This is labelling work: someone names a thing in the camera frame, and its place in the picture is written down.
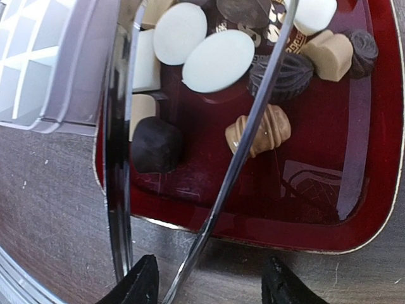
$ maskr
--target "metal tongs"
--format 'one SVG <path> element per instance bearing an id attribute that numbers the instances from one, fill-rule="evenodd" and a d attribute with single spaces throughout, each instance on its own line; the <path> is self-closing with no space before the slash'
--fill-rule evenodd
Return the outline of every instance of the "metal tongs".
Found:
<path id="1" fill-rule="evenodd" d="M 182 283 L 195 266 L 219 214 L 245 164 L 249 149 L 258 131 L 277 75 L 284 60 L 284 50 L 293 27 L 299 0 L 291 0 L 280 37 L 275 44 L 263 81 L 254 100 L 245 131 L 228 167 L 220 192 L 209 217 L 198 232 L 167 292 L 163 303 L 173 303 Z M 121 281 L 133 265 L 130 228 L 130 162 L 129 123 L 135 54 L 140 25 L 147 0 L 121 0 L 113 54 L 109 66 L 104 99 L 104 190 L 108 209 L 111 249 L 117 281 Z"/>

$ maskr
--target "red tray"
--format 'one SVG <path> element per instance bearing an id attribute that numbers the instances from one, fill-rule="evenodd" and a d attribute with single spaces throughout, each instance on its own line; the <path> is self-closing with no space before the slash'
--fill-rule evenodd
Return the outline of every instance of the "red tray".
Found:
<path id="1" fill-rule="evenodd" d="M 291 138 L 246 162 L 215 236 L 345 253 L 369 243 L 387 223 L 397 197 L 404 139 L 402 61 L 391 3 L 338 0 L 329 29 L 350 28 L 374 33 L 380 54 L 372 77 L 346 76 L 339 83 L 314 78 L 304 94 L 282 105 Z M 296 51 L 291 45 L 299 49 L 302 37 L 296 30 L 292 35 L 290 51 Z M 163 91 L 170 100 L 161 102 L 161 118 L 183 131 L 185 154 L 167 175 L 138 174 L 132 167 L 133 215 L 191 231 L 201 227 L 232 157 L 225 128 L 248 114 L 253 102 L 246 82 L 243 78 L 223 92 L 202 95 L 182 85 L 181 68 L 162 68 Z M 99 132 L 95 163 L 100 181 L 101 139 Z"/>

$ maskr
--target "gray wooden surface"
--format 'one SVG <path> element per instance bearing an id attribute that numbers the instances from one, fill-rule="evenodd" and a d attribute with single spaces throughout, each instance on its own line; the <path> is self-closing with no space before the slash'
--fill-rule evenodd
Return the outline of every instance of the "gray wooden surface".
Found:
<path id="1" fill-rule="evenodd" d="M 396 0 L 400 23 L 405 3 Z M 401 35 L 405 36 L 401 25 Z M 0 128 L 0 246 L 68 303 L 94 303 L 114 286 L 103 195 L 92 171 L 93 138 Z M 344 256 L 277 252 L 331 304 L 405 303 L 405 192 L 384 231 Z M 135 259 L 158 256 L 166 291 L 193 235 L 133 219 Z M 212 240 L 178 303 L 260 303 L 271 250 Z"/>

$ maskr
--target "white plastic container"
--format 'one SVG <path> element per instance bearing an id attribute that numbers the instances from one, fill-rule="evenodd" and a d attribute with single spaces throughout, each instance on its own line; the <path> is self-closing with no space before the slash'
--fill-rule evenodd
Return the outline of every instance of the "white plastic container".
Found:
<path id="1" fill-rule="evenodd" d="M 93 135 L 119 1 L 2 2 L 0 125 Z"/>

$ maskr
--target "white chocolate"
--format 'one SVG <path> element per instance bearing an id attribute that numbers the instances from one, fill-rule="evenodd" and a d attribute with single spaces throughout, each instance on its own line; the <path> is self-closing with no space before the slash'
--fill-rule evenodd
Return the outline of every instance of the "white chocolate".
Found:
<path id="1" fill-rule="evenodd" d="M 160 89 L 160 62 L 153 51 L 154 30 L 139 32 L 135 59 L 133 92 Z"/>
<path id="2" fill-rule="evenodd" d="M 284 0 L 284 2 L 288 10 L 291 0 Z M 326 29 L 336 9 L 336 0 L 300 0 L 294 25 L 304 35 L 314 35 Z"/>
<path id="3" fill-rule="evenodd" d="M 160 17 L 173 5 L 175 0 L 148 0 L 145 15 L 142 19 L 142 28 L 154 29 Z"/>
<path id="4" fill-rule="evenodd" d="M 153 46 L 158 59 L 167 65 L 182 65 L 207 35 L 207 18 L 192 3 L 172 6 L 156 24 Z"/>
<path id="5" fill-rule="evenodd" d="M 183 66 L 183 83 L 191 90 L 211 93 L 238 81 L 250 67 L 254 42 L 239 30 L 226 30 L 207 37 Z"/>
<path id="6" fill-rule="evenodd" d="M 159 104 L 150 95 L 132 95 L 131 121 L 129 125 L 129 141 L 132 141 L 138 123 L 147 117 L 159 115 Z"/>

